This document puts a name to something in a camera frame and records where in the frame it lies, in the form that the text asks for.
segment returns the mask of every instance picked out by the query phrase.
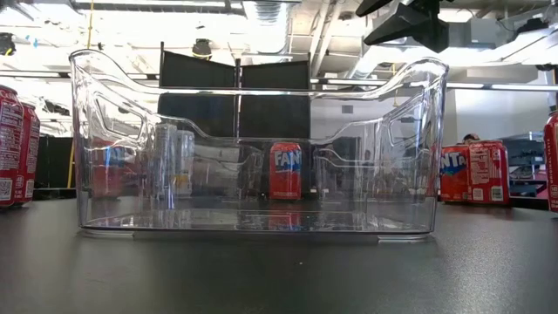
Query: black table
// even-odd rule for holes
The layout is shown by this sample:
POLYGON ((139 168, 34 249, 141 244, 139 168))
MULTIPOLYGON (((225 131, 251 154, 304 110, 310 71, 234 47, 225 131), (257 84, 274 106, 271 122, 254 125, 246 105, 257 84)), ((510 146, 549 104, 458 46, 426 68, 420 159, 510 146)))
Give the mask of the black table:
POLYGON ((0 213, 0 313, 556 313, 558 219, 441 205, 425 242, 78 232, 75 200, 0 213))

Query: nutrition label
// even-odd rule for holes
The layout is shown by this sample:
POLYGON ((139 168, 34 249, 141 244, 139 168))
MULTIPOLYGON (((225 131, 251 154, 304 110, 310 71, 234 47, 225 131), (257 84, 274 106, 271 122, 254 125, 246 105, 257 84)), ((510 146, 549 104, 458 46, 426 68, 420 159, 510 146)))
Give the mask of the nutrition label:
POLYGON ((38 137, 39 137, 39 122, 34 119, 31 122, 31 132, 29 135, 29 150, 27 151, 27 173, 34 174, 37 168, 37 152, 38 152, 38 137))
POLYGON ((19 168, 19 148, 24 111, 4 101, 0 110, 0 170, 19 168))
POLYGON ((469 159, 471 160, 471 181, 473 185, 488 183, 492 169, 492 161, 489 154, 490 151, 483 148, 472 148, 469 151, 469 159))

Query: barcode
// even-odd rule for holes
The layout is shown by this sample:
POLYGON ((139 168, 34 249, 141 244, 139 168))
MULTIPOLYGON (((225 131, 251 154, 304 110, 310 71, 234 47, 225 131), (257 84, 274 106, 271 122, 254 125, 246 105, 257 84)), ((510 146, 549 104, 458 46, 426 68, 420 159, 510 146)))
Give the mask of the barcode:
POLYGON ((473 189, 473 201, 484 201, 485 197, 482 194, 482 188, 473 189))
POLYGON ((35 186, 34 180, 28 180, 25 184, 25 198, 33 197, 33 188, 35 186))
POLYGON ((492 187, 490 190, 490 195, 492 201, 504 201, 504 194, 502 192, 502 187, 492 187))
POLYGON ((11 179, 0 179, 0 201, 11 199, 11 179))

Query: black panel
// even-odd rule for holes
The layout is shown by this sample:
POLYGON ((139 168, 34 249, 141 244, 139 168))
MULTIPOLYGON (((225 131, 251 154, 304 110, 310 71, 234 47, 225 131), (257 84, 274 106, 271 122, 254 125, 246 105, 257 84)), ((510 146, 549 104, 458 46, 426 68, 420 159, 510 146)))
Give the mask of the black panel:
POLYGON ((164 51, 161 87, 235 87, 235 68, 164 51))
POLYGON ((212 136, 234 136, 234 96, 163 94, 158 113, 192 120, 212 136))
POLYGON ((38 139, 37 171, 35 172, 35 187, 49 187, 49 137, 41 136, 38 139))
MULTIPOLYGON (((235 68, 216 62, 164 51, 161 87, 235 87, 235 68)), ((165 94, 158 113, 192 120, 212 136, 234 136, 234 96, 165 94)))
MULTIPOLYGON (((41 137, 37 157, 36 187, 67 188, 73 138, 41 137)), ((71 165, 71 188, 75 188, 75 166, 71 165)))
MULTIPOLYGON (((307 61, 242 67, 242 88, 282 88, 308 90, 310 88, 307 61)), ((242 96, 239 115, 241 137, 308 139, 310 137, 310 99, 306 96, 242 96)), ((253 144, 264 154, 261 192, 269 192, 269 150, 271 144, 253 144)), ((309 197, 311 151, 308 144, 299 142, 303 153, 302 193, 309 197)))

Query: silver can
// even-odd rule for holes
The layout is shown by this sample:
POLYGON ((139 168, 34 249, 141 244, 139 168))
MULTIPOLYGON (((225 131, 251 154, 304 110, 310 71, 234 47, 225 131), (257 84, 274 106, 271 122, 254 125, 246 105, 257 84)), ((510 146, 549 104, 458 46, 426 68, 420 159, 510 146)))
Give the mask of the silver can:
POLYGON ((192 194, 192 171, 194 167, 194 133, 176 133, 176 196, 188 198, 192 194))
POLYGON ((160 201, 160 208, 174 208, 176 177, 176 126, 158 124, 155 126, 153 167, 154 197, 160 201))

